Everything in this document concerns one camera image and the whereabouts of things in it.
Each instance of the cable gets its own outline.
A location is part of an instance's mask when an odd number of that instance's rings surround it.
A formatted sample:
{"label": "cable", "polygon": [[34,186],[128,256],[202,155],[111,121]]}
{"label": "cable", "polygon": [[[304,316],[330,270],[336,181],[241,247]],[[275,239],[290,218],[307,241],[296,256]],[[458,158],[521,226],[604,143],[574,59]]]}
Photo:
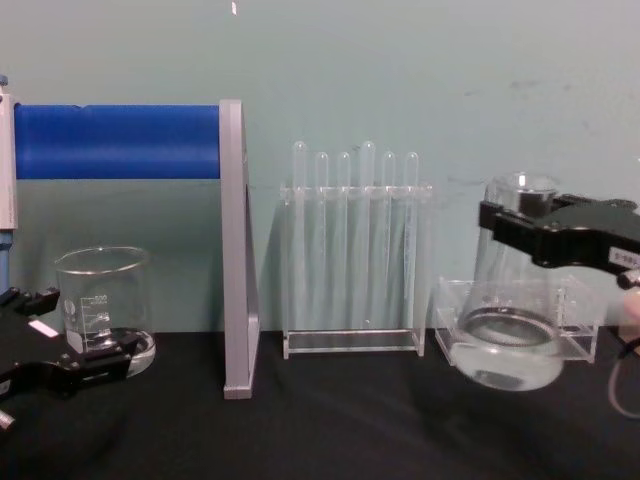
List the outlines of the cable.
{"label": "cable", "polygon": [[9,249],[13,243],[11,230],[0,231],[0,293],[9,290]]}
{"label": "cable", "polygon": [[611,406],[621,415],[631,420],[640,420],[640,412],[630,412],[625,409],[620,402],[618,401],[618,396],[616,394],[616,385],[618,384],[618,376],[620,374],[620,367],[622,366],[622,361],[624,358],[629,355],[629,353],[633,352],[637,347],[640,347],[640,337],[631,340],[630,342],[625,343],[622,351],[618,355],[618,359],[616,360],[613,369],[611,370],[611,375],[609,376],[609,385],[608,385],[608,395],[609,395],[609,403]]}

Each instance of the teal wall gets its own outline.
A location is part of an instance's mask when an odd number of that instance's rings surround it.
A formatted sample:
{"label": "teal wall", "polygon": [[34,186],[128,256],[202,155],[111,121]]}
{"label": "teal wall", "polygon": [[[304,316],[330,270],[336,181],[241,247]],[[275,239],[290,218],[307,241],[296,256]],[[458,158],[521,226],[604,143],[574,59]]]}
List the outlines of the teal wall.
{"label": "teal wall", "polygon": [[[237,16],[230,0],[6,3],[0,71],[23,103],[243,99],[266,328],[279,326],[268,247],[298,139],[420,153],[439,192],[433,271],[450,278],[471,276],[475,205],[493,175],[543,171],[567,191],[640,200],[636,0],[239,0]],[[65,250],[134,244],[154,257],[158,330],[219,325],[216,182],[19,193],[15,284],[50,284]],[[579,274],[615,298],[612,279]]]}

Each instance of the blue roller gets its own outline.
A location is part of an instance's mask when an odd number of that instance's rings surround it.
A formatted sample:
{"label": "blue roller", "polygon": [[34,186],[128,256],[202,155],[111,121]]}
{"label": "blue roller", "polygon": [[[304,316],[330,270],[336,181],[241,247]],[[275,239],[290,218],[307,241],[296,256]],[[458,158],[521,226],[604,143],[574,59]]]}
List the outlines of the blue roller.
{"label": "blue roller", "polygon": [[17,177],[219,179],[218,107],[18,105]]}

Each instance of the black table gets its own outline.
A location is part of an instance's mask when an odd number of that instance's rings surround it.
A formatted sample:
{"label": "black table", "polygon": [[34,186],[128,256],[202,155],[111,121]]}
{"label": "black table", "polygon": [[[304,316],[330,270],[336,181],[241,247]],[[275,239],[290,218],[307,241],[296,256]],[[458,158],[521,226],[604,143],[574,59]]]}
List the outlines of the black table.
{"label": "black table", "polygon": [[[159,334],[143,374],[66,400],[1,407],[0,479],[634,479],[640,422],[612,410],[619,343],[569,362],[547,388],[483,388],[435,346],[411,353],[294,356],[263,333],[254,398],[224,401],[220,334]],[[621,396],[640,409],[640,361]]]}

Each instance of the glass beaker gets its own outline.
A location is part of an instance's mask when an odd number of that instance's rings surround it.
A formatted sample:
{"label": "glass beaker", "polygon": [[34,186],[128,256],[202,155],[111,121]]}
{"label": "glass beaker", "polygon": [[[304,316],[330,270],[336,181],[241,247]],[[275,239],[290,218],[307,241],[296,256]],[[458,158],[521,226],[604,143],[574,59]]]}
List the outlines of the glass beaker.
{"label": "glass beaker", "polygon": [[[557,182],[517,172],[494,178],[485,200],[529,217],[547,214]],[[555,301],[548,270],[481,230],[474,284],[458,317],[452,355],[472,379],[503,390],[532,390],[562,371]]]}
{"label": "glass beaker", "polygon": [[55,261],[67,342],[79,353],[138,337],[128,375],[146,369],[156,353],[146,269],[149,255],[134,247],[93,247]]}

